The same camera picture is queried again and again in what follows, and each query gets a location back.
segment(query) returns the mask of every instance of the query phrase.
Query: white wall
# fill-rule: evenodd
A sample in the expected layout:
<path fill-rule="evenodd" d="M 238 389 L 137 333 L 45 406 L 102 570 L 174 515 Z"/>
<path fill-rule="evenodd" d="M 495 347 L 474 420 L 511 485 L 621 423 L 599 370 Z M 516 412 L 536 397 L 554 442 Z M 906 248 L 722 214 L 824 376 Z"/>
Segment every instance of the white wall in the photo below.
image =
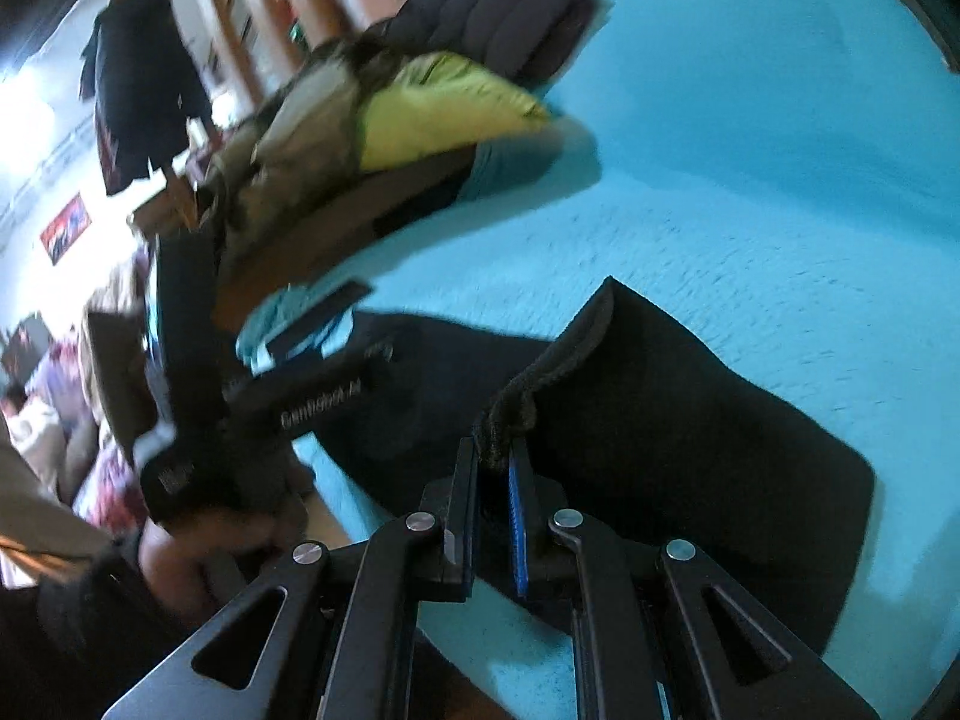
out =
<path fill-rule="evenodd" d="M 0 327 L 11 329 L 34 311 L 40 312 L 55 337 L 79 324 L 90 293 L 104 284 L 114 265 L 133 253 L 136 242 L 127 226 L 128 213 L 162 186 L 163 177 L 157 175 L 107 197 L 96 149 L 72 162 L 0 252 Z M 91 224 L 54 266 L 40 232 L 78 192 Z"/>
<path fill-rule="evenodd" d="M 210 33 L 203 22 L 197 0 L 170 0 L 174 6 L 176 28 L 198 68 L 210 57 Z"/>

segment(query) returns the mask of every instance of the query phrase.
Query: wooden coat rack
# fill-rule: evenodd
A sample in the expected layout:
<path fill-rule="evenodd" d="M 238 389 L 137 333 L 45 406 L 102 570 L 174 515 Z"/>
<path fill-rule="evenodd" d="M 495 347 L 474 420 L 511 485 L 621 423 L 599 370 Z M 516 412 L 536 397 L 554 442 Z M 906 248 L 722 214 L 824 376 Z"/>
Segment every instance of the wooden coat rack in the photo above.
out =
<path fill-rule="evenodd" d="M 277 0 L 246 0 L 256 25 L 281 76 L 289 79 L 301 64 L 298 50 L 287 34 L 288 25 Z M 304 27 L 307 40 L 317 45 L 344 31 L 342 11 L 335 0 L 291 0 Z M 244 48 L 230 19 L 227 0 L 198 0 L 200 13 L 208 28 L 213 49 L 220 57 L 227 80 L 246 110 L 256 109 L 263 101 L 264 88 L 253 60 Z M 219 137 L 213 122 L 204 122 L 211 138 Z M 170 165 L 160 167 L 166 178 L 165 193 L 188 227 L 197 224 L 193 190 Z"/>

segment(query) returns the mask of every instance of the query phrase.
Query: sleeve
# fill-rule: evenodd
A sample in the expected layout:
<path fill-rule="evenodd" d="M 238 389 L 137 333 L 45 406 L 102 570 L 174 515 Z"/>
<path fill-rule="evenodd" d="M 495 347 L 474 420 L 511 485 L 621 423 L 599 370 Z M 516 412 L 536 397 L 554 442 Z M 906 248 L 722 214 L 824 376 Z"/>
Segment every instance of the sleeve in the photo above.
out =
<path fill-rule="evenodd" d="M 0 590 L 0 671 L 20 675 L 24 706 L 46 709 L 24 717 L 100 720 L 186 638 L 147 590 L 138 545 L 114 544 L 70 584 Z"/>
<path fill-rule="evenodd" d="M 91 100 L 96 94 L 96 71 L 97 71 L 97 44 L 100 37 L 100 17 L 93 22 L 93 33 L 89 41 L 80 52 L 80 59 L 83 60 L 83 69 L 80 70 L 80 99 L 86 102 Z"/>
<path fill-rule="evenodd" d="M 190 119 L 200 119 L 203 122 L 212 121 L 212 105 L 210 95 L 200 79 L 200 72 L 193 61 L 189 50 L 184 45 L 184 39 L 176 28 L 173 4 L 170 0 L 162 0 L 164 8 L 163 35 L 158 40 L 167 47 L 166 59 L 169 71 L 174 74 L 176 85 L 181 94 L 182 108 Z"/>

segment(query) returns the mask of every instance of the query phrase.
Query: turquoise blanket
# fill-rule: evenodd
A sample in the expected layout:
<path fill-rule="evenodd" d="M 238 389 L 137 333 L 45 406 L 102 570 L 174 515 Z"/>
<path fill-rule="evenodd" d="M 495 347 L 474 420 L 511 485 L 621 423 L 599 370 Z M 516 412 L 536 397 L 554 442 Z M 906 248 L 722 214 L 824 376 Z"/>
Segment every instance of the turquoise blanket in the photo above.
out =
<path fill-rule="evenodd" d="M 610 0 L 463 202 L 365 250 L 364 307 L 556 336 L 604 276 L 877 473 L 827 662 L 905 720 L 960 649 L 960 79 L 898 0 Z M 382 512 L 313 440 L 354 538 Z M 521 720 L 576 716 L 569 641 L 486 586 L 421 627 Z"/>

